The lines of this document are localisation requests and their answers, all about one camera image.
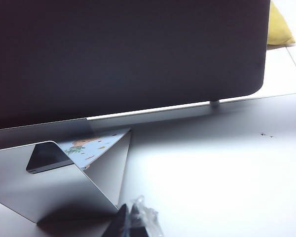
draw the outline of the plastic bag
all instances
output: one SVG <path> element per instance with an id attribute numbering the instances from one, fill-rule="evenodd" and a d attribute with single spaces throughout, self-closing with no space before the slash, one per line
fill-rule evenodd
<path id="1" fill-rule="evenodd" d="M 145 227 L 149 237 L 164 237 L 158 222 L 158 212 L 145 207 L 144 196 L 133 200 L 130 212 L 130 229 Z"/>

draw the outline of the illustrated card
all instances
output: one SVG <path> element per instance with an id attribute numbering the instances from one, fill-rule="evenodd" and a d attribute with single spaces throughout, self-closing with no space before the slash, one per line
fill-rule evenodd
<path id="1" fill-rule="evenodd" d="M 129 130 L 129 128 L 125 128 L 103 132 L 76 140 L 60 142 L 58 145 L 80 169 L 85 170 Z"/>

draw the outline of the yellow pillow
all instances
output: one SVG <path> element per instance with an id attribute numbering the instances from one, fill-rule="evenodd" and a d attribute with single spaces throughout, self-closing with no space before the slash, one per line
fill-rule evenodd
<path id="1" fill-rule="evenodd" d="M 295 43 L 295 40 L 284 17 L 271 1 L 267 44 L 281 45 L 287 43 Z"/>

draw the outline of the white table surface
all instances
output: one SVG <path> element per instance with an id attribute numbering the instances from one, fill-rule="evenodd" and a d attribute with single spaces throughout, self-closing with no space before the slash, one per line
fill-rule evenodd
<path id="1" fill-rule="evenodd" d="M 296 237 L 296 94 L 134 125 L 120 203 L 138 195 L 168 237 Z M 107 224 L 42 229 L 0 204 L 0 236 L 100 236 Z"/>

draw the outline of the black monitor back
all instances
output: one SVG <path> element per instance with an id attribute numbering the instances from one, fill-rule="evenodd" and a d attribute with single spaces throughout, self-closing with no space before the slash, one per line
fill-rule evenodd
<path id="1" fill-rule="evenodd" d="M 0 128 L 244 96 L 267 0 L 0 0 Z"/>

